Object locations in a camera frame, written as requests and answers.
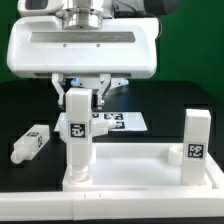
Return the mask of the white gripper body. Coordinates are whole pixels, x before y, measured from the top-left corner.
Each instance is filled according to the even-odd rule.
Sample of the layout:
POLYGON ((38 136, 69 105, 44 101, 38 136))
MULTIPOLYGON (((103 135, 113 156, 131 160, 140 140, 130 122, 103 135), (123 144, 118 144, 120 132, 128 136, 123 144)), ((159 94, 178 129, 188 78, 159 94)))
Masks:
POLYGON ((111 74, 150 78, 156 72, 156 18, 105 19, 100 30, 62 28, 55 16, 23 17, 13 26, 7 65, 21 78, 111 74))

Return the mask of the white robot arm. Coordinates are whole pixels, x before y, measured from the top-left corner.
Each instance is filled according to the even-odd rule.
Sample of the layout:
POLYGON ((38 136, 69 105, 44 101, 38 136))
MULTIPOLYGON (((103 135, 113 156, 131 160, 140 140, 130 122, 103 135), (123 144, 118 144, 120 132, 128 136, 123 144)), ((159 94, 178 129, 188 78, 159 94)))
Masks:
POLYGON ((147 79, 157 69, 159 17, 182 0, 18 0, 7 50, 21 78, 50 78, 64 102, 67 78, 98 78, 101 107, 113 78, 147 79))

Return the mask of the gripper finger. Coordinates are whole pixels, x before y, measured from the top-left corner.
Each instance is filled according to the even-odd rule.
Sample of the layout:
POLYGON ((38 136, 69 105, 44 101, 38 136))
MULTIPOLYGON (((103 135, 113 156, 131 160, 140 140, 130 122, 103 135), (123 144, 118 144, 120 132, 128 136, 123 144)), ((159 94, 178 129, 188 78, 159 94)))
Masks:
POLYGON ((101 109, 104 105, 103 97, 108 92, 108 89, 111 86, 111 75, 110 74, 101 74, 100 75, 101 86, 97 91, 97 108, 101 109))
POLYGON ((63 86, 66 84, 66 78, 63 73, 53 73, 52 74, 52 84, 58 93, 58 105, 64 105, 64 89, 63 86))

